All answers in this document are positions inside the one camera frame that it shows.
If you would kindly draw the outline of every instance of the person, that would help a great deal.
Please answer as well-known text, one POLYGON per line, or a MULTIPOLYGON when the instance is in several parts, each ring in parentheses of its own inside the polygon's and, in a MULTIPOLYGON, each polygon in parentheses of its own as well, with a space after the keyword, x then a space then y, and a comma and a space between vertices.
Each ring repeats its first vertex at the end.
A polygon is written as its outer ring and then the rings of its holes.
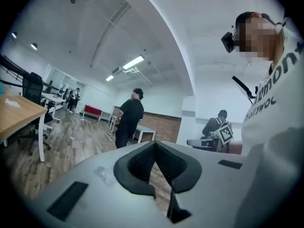
POLYGON ((304 42, 286 27, 278 27, 267 14, 245 12, 236 19, 235 40, 240 52, 249 52, 271 62, 260 82, 256 98, 244 117, 242 147, 266 143, 288 128, 304 126, 304 42))
POLYGON ((202 131, 203 135, 205 135, 205 138, 208 137, 209 133, 213 133, 214 131, 219 129, 219 127, 223 123, 228 123, 232 130, 231 123, 226 121, 227 115, 228 115, 228 113, 226 110, 220 110, 217 118, 212 117, 209 119, 209 121, 207 122, 206 126, 204 127, 204 129, 202 131))
POLYGON ((67 105, 67 108, 69 109, 69 111, 72 113, 72 107, 77 103, 78 100, 78 92, 80 91, 79 88, 77 88, 76 90, 72 91, 72 94, 70 95, 70 100, 69 103, 67 105))
POLYGON ((120 107, 116 122, 119 122, 115 132, 115 145, 117 149, 125 147, 128 139, 135 133, 139 121, 143 119, 143 91, 140 88, 133 90, 131 99, 128 99, 120 107))

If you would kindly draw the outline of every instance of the white ceiling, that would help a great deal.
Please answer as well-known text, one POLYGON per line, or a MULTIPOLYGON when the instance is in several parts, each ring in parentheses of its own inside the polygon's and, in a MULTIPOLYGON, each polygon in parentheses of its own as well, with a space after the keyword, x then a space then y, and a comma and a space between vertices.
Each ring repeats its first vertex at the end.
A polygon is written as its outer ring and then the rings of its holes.
MULTIPOLYGON (((284 10, 275 0, 170 0, 180 15, 192 46, 195 65, 223 62, 226 67, 245 67, 247 61, 238 53, 228 54, 220 38, 233 31, 235 18, 244 11, 265 12, 281 21, 284 10)), ((118 66, 143 55, 138 69, 149 77, 174 69, 162 44, 149 25, 129 8, 107 32, 90 64, 101 35, 111 18, 126 3, 124 0, 32 0, 12 27, 18 32, 17 43, 38 44, 37 53, 59 69, 68 64, 93 70, 96 79, 104 81, 118 66)), ((266 70, 256 64, 257 70, 266 70)), ((120 74, 110 85, 121 85, 135 79, 120 74)))

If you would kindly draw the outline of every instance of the ceiling light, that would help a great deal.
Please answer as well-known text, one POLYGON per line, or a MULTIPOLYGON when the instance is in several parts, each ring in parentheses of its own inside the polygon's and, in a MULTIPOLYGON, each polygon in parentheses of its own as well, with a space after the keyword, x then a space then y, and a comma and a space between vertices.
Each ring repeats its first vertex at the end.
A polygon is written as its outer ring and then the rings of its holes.
POLYGON ((114 76, 113 75, 110 75, 108 78, 106 78, 106 81, 110 81, 111 79, 113 79, 114 76))
POLYGON ((34 50, 37 50, 37 49, 38 49, 37 43, 30 44, 30 46, 31 46, 34 50))
POLYGON ((135 58, 134 60, 132 60, 131 62, 124 65, 123 68, 128 69, 128 68, 134 66, 135 64, 142 62, 143 60, 144 60, 144 58, 142 56, 139 56, 139 57, 135 58))

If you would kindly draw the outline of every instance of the seated person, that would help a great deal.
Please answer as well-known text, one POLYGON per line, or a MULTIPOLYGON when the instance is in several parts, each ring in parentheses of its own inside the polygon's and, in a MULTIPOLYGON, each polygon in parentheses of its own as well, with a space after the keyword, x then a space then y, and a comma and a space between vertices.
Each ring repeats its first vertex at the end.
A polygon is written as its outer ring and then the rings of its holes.
POLYGON ((229 126, 230 126, 230 129, 232 130, 231 123, 226 121, 226 118, 227 118, 227 111, 226 110, 220 110, 220 112, 218 113, 218 117, 210 118, 209 121, 207 122, 206 126, 203 129, 203 135, 205 135, 205 137, 202 137, 201 139, 208 138, 209 134, 213 133, 214 131, 219 129, 219 127, 223 123, 228 123, 229 126))

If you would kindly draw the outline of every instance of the man in black shirt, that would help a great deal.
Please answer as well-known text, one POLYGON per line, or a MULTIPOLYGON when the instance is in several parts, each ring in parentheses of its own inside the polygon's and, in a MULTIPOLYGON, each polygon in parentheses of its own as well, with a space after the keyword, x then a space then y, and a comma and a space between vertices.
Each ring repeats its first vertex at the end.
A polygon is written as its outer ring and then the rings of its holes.
POLYGON ((116 121, 119 121, 117 127, 115 145, 117 149, 125 147, 128 139, 135 133, 139 121, 143 118, 143 106, 141 99, 143 98, 142 89, 136 88, 131 94, 131 99, 127 100, 120 107, 116 121))

